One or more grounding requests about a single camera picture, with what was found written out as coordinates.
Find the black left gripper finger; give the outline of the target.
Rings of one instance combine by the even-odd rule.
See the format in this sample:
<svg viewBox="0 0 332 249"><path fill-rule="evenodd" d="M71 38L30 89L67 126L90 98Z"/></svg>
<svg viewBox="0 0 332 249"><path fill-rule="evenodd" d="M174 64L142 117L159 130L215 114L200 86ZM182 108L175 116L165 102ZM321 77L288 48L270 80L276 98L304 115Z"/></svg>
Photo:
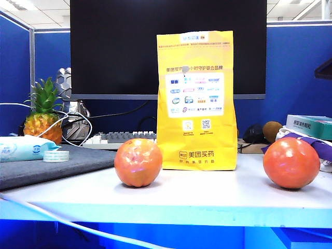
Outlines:
<svg viewBox="0 0 332 249"><path fill-rule="evenodd" d="M315 78L332 79L332 59L327 60L314 71Z"/></svg>

